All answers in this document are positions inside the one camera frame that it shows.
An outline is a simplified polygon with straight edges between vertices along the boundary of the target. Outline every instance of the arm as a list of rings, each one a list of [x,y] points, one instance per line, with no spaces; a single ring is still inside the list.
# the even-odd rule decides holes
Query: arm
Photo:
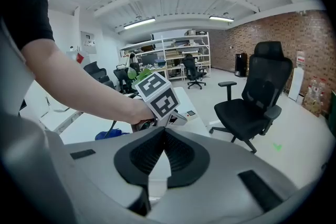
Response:
[[[153,118],[143,101],[128,98],[96,81],[64,55],[51,39],[31,41],[22,49],[22,54],[36,81],[62,104],[131,124]]]
[[[141,100],[123,96],[89,76],[57,48],[48,0],[5,0],[4,21],[36,81],[59,102],[105,119],[131,124],[153,118]]]

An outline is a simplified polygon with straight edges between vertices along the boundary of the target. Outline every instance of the red brick wall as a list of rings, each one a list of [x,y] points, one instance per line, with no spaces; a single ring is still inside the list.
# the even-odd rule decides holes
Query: red brick wall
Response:
[[[336,89],[336,39],[324,11],[311,10],[271,16],[229,30],[209,30],[211,65],[235,69],[235,54],[253,54],[260,41],[280,41],[286,57],[296,66],[296,52],[306,54],[306,67],[301,92],[306,93],[312,76],[327,80],[324,110],[328,110],[331,90]]]

